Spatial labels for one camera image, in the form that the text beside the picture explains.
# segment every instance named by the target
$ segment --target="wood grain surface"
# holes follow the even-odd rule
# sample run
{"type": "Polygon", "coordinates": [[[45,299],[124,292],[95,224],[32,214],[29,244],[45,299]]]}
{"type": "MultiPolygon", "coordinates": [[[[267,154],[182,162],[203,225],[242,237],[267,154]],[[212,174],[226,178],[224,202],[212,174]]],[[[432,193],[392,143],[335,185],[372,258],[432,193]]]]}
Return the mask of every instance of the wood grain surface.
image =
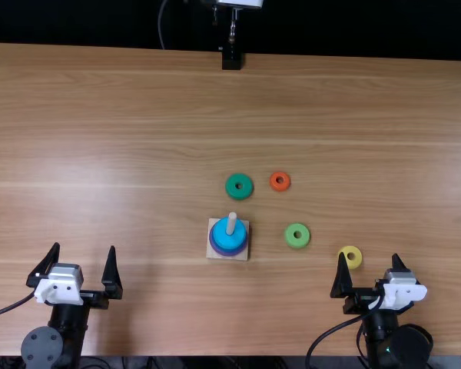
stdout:
{"type": "MultiPolygon", "coordinates": [[[[123,301],[92,311],[84,354],[304,355],[346,320],[329,297],[353,244],[371,286],[397,252],[429,288],[401,323],[461,354],[461,62],[0,45],[0,308],[55,241],[101,288],[114,244],[123,301]],[[268,178],[285,171],[286,192],[268,178]],[[254,180],[246,201],[228,175],[254,180]],[[208,218],[250,221],[247,263],[205,257],[208,218]],[[306,224],[293,250],[283,232],[306,224]]],[[[0,317],[0,354],[48,323],[0,317]]],[[[356,354],[349,327],[318,354],[356,354]]]]}

